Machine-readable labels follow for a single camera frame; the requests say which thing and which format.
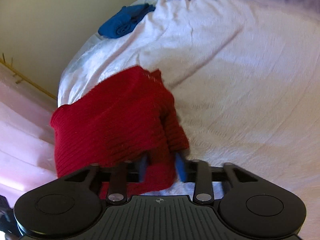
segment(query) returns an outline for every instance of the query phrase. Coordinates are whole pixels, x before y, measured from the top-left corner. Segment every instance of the red sweater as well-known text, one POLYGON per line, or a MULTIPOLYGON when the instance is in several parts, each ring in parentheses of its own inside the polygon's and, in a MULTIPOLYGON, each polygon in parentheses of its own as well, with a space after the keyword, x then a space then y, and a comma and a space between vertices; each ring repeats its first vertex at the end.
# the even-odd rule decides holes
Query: red sweater
MULTIPOLYGON (((189 147, 159 70, 126 69, 95 86, 52 115, 58 177, 99 163, 112 167, 148 152, 145 181, 130 183, 128 195, 170 187, 176 177, 174 153, 189 147)), ((108 184, 102 188, 105 197, 108 184)))

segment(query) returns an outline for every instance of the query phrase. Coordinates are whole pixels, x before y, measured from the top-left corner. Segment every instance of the white bedsheet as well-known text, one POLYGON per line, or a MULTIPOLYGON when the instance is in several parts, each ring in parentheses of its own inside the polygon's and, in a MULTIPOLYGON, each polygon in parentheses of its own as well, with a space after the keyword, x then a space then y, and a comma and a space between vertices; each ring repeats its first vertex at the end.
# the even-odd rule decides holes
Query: white bedsheet
MULTIPOLYGON (((236 163, 297 194, 320 229, 320 24, 244 0, 161 0, 129 35, 101 41, 61 82, 71 104, 110 75, 159 68, 190 158, 236 163)), ((176 183, 161 194, 192 194, 176 183)))

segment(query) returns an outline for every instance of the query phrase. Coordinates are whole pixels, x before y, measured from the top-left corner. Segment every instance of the bed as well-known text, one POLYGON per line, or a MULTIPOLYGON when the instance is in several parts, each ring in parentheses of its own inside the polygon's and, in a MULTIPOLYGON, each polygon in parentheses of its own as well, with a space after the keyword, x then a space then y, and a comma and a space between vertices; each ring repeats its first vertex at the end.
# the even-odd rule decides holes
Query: bed
MULTIPOLYGON (((138 0, 156 5, 135 30, 94 34, 65 69, 71 104, 133 65, 159 68, 191 159, 233 162, 297 194, 300 236, 320 235, 320 0, 138 0)), ((220 193, 219 184, 214 184, 220 193)), ((176 182, 162 195, 192 195, 176 182)))

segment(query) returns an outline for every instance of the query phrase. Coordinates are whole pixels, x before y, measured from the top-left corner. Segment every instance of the wall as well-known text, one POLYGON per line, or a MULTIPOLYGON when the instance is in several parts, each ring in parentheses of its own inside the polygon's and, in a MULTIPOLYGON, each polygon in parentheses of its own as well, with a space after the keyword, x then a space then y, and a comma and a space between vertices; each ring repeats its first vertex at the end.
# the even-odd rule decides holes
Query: wall
POLYGON ((99 26, 135 0, 0 0, 0 52, 57 94, 60 75, 99 26))

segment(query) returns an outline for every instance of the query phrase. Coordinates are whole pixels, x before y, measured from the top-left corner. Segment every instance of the silver rivet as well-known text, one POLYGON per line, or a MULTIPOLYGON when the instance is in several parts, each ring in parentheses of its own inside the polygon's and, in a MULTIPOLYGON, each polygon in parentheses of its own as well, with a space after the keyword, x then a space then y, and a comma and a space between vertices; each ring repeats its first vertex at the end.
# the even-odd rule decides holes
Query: silver rivet
POLYGON ((212 197, 209 194, 201 193, 196 196, 196 199, 205 202, 211 200, 212 197))
POLYGON ((116 202, 116 201, 123 200, 124 196, 122 194, 119 194, 119 193, 114 193, 114 194, 109 195, 108 199, 111 200, 111 201, 116 202))

